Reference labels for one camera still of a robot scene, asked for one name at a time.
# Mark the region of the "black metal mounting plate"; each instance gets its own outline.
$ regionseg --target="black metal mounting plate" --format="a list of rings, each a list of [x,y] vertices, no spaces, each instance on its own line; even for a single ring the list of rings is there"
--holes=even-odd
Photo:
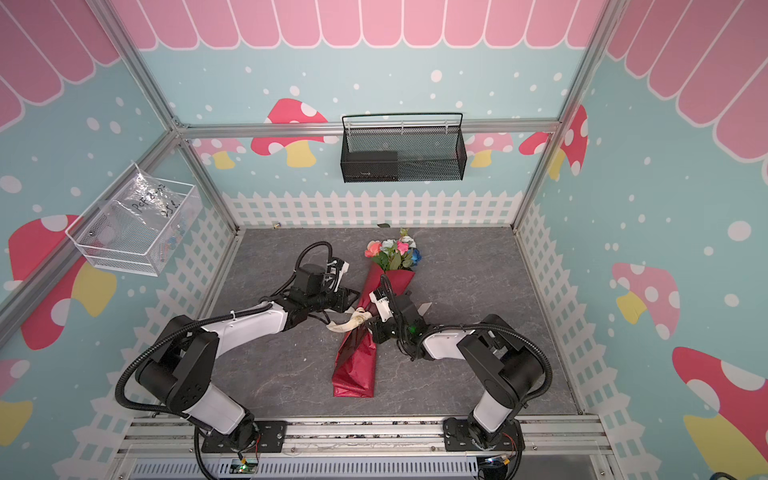
[[[488,449],[488,451],[510,452],[515,450],[509,439],[502,435],[503,433],[506,433],[515,439],[515,446],[518,451],[525,450],[525,442],[522,438],[518,438],[515,423],[519,422],[516,419],[504,422],[504,426],[499,432],[499,435],[501,435],[503,439],[494,445],[492,449]],[[454,419],[453,417],[445,419],[442,423],[442,431],[445,440],[445,450],[447,452],[476,452],[482,450],[472,441],[472,437],[469,435],[469,424],[466,419],[460,420]]]
[[[255,423],[261,434],[259,453],[280,453],[283,450],[288,422],[264,421]],[[215,440],[210,438],[203,440],[200,450],[202,453],[232,453],[232,449],[223,444],[217,444]]]

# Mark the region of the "red wrapping paper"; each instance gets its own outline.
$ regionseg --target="red wrapping paper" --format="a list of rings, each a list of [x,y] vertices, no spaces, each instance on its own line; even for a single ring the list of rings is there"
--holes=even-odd
[[[382,268],[371,263],[368,278],[362,288],[358,307],[376,314],[376,305],[369,294],[379,288]],[[390,270],[386,273],[395,295],[406,292],[414,273],[409,270]],[[373,398],[373,386],[376,383],[376,344],[368,327],[361,325],[344,337],[339,352],[336,354],[336,369],[333,372],[333,396]]]

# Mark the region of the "mushroom illustration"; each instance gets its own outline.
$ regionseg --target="mushroom illustration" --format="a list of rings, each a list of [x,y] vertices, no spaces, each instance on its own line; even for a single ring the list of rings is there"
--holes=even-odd
[[[76,219],[75,215],[39,218],[11,235],[8,253],[14,279],[5,283],[7,290],[26,280],[65,238],[64,229]],[[118,279],[114,274],[94,268],[84,257],[78,259],[22,324],[25,343],[33,350],[50,346],[64,330],[72,299],[96,317],[104,311],[117,288]]]
[[[326,118],[308,104],[294,98],[281,98],[264,121],[266,124],[325,124]],[[254,138],[250,149],[259,155],[271,155],[285,147],[289,167],[312,167],[317,159],[310,150],[309,141],[335,144],[338,137],[270,137]]]
[[[0,360],[0,397],[2,397],[16,380],[29,370],[28,360]],[[0,401],[0,446],[7,447],[16,440],[24,425],[32,417],[32,402],[3,402]]]
[[[768,382],[716,357],[677,347],[672,365],[688,388],[717,415],[683,417],[707,465],[736,478],[768,473]]]
[[[613,275],[611,288],[618,284],[629,290],[616,299],[624,318],[634,325],[647,310],[661,339],[669,339],[680,319],[680,294],[672,274],[661,268],[615,263]]]
[[[192,146],[204,164],[210,165],[210,159],[213,157],[214,165],[219,170],[235,168],[235,163],[227,152],[233,151],[238,154],[246,152],[243,144],[236,138],[196,138]]]
[[[483,168],[491,164],[491,152],[503,151],[511,152],[515,149],[510,134],[476,134],[468,138],[464,145],[467,145],[467,155],[475,155],[470,167]]]
[[[584,156],[587,154],[588,134],[587,111],[583,105],[579,105],[576,116],[571,122],[571,128],[565,132],[565,138],[554,155],[552,165],[549,166],[549,177],[552,180],[560,180],[560,168],[565,158],[571,165],[572,174],[579,175],[584,166]],[[542,132],[531,135],[520,144],[520,153],[533,155],[543,151],[548,138],[549,135]]]

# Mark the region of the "white wire mesh basket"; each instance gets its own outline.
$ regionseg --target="white wire mesh basket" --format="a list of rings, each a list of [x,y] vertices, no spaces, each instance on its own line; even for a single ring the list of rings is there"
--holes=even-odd
[[[133,177],[129,177],[127,183],[107,201],[100,199],[92,203],[67,228],[66,233],[96,268],[158,276],[194,224],[203,209],[203,203],[197,186],[158,178],[163,185],[182,196],[183,200],[162,229],[151,228],[139,217],[111,201],[124,197],[128,190],[135,188],[138,172],[138,167],[135,167]],[[102,204],[103,207],[94,212],[96,204]]]

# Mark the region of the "pink rose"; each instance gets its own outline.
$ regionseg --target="pink rose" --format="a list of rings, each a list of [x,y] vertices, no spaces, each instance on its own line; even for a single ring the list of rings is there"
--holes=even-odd
[[[368,243],[368,249],[366,250],[366,257],[373,258],[379,254],[382,249],[382,243],[376,240]]]

